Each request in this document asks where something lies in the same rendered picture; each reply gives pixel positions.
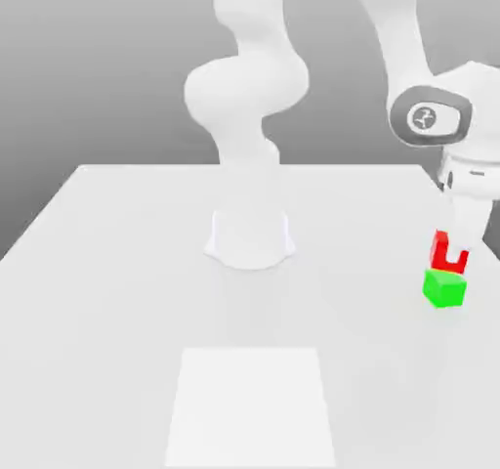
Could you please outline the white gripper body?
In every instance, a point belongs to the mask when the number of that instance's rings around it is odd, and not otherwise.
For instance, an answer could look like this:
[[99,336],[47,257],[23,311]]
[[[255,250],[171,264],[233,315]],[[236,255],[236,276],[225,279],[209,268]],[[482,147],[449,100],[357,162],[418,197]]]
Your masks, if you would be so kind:
[[471,196],[453,196],[451,207],[450,245],[460,251],[472,251],[482,241],[493,201]]

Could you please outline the small green cube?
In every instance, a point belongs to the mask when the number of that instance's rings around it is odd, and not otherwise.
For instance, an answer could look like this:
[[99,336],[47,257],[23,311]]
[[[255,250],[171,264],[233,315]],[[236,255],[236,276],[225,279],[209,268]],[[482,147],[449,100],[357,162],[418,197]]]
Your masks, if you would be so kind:
[[459,307],[463,304],[467,281],[459,274],[427,269],[423,294],[436,308]]

